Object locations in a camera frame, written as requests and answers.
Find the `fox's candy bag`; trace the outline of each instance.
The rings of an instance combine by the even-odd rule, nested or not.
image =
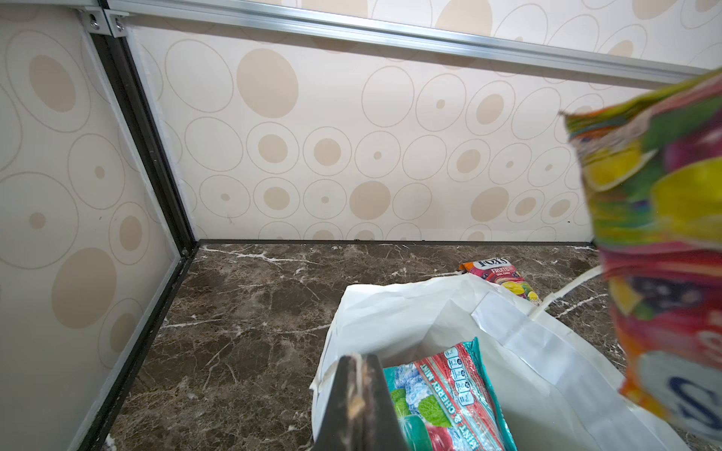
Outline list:
[[[516,451],[478,338],[383,373],[410,450]]]
[[[539,296],[531,289],[531,285],[524,280],[516,267],[506,258],[470,261],[462,263],[458,268],[493,284],[501,285],[524,299],[534,302],[539,300]]]
[[[722,442],[722,71],[566,125],[627,355],[620,392]]]

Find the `candy bag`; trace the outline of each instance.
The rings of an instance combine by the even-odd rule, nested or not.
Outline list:
[[[516,451],[478,338],[383,373],[410,450]]]
[[[458,268],[460,271],[467,271],[479,276],[485,281],[501,285],[519,297],[532,302],[539,301],[539,296],[536,295],[531,285],[506,258],[471,261],[462,263]]]
[[[566,126],[627,355],[620,392],[722,442],[722,71]]]

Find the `brown marble surface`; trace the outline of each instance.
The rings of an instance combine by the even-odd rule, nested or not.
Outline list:
[[[511,260],[540,298],[598,264],[583,246],[202,246],[109,442],[118,451],[307,449],[308,386],[346,286],[421,281],[491,257]],[[624,372],[607,302],[597,278],[549,313]]]

